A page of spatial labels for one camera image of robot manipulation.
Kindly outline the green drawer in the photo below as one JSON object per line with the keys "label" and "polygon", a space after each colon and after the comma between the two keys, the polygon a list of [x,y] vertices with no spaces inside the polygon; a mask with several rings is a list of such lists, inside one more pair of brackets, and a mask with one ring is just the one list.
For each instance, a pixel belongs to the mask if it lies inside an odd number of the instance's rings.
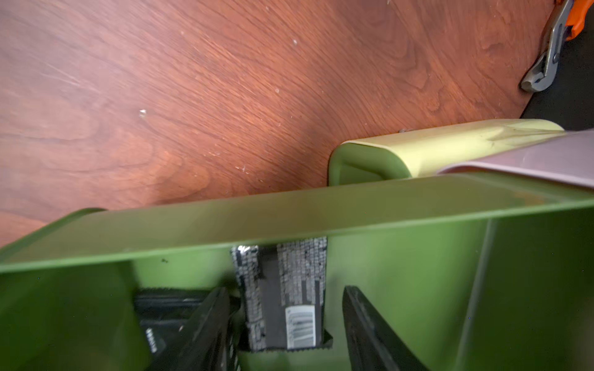
{"label": "green drawer", "polygon": [[405,163],[383,148],[343,143],[329,158],[328,186],[410,178],[411,173]]}
{"label": "green drawer", "polygon": [[71,213],[1,250],[1,368],[144,370],[137,289],[236,292],[234,247],[316,237],[333,347],[242,369],[348,370],[351,285],[431,370],[593,368],[593,192],[503,173]]}

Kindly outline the black plastic toolbox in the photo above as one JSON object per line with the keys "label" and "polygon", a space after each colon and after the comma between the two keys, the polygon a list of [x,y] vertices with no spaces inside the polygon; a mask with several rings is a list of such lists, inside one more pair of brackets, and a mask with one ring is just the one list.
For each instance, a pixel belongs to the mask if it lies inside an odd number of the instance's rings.
{"label": "black plastic toolbox", "polygon": [[566,131],[593,128],[593,11],[585,28],[567,42],[552,86],[529,100],[521,117],[555,122]]}

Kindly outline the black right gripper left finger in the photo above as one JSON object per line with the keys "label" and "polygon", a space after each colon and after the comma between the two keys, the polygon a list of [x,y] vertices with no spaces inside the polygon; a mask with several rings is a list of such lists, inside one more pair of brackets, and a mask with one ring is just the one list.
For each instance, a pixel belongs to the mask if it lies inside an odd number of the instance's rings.
{"label": "black right gripper left finger", "polygon": [[149,370],[226,370],[230,297],[214,289]]}

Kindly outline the green bottom drawer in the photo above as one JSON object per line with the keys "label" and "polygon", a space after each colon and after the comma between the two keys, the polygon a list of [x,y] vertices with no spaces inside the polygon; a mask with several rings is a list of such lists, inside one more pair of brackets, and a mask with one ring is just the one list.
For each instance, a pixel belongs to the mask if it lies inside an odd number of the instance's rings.
{"label": "green bottom drawer", "polygon": [[328,186],[410,178],[411,173],[405,163],[383,148],[343,143],[329,158]]}

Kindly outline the orange-handled pliers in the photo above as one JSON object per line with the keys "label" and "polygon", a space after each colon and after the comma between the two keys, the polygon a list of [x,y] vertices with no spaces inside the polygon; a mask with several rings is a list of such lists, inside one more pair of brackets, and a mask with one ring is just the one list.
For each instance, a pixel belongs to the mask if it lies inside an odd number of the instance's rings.
{"label": "orange-handled pliers", "polygon": [[548,89],[557,75],[561,53],[567,41],[574,40],[585,28],[593,0],[555,1],[555,7],[541,35],[538,58],[526,72],[520,88],[529,93]]}

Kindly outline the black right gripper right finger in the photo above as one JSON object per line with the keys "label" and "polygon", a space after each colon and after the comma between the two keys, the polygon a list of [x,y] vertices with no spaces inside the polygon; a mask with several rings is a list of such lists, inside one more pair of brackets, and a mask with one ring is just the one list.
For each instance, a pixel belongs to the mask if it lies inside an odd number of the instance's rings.
{"label": "black right gripper right finger", "polygon": [[356,286],[343,291],[343,319],[352,370],[426,370]]}

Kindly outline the black cookie packet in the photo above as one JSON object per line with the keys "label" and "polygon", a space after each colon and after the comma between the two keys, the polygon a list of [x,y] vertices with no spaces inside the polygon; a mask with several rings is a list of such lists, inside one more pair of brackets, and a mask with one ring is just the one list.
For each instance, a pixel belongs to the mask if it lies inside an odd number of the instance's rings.
{"label": "black cookie packet", "polygon": [[[154,360],[178,337],[184,325],[210,293],[209,291],[171,288],[150,288],[137,292],[134,298],[135,312],[139,324],[145,332],[145,338]],[[233,321],[241,303],[238,298],[230,295],[229,297],[230,317],[227,331],[228,364],[226,370],[239,370],[241,366],[238,360]]]}
{"label": "black cookie packet", "polygon": [[324,327],[326,237],[230,251],[244,310],[240,347],[248,352],[330,349]]}

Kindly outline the yellow-green drawer cabinet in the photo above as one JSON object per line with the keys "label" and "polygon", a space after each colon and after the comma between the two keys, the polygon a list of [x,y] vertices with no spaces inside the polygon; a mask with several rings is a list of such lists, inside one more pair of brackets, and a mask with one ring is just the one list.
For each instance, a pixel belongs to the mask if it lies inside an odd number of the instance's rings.
{"label": "yellow-green drawer cabinet", "polygon": [[410,179],[485,169],[593,187],[593,131],[566,131],[542,119],[493,119],[344,143],[393,152]]}

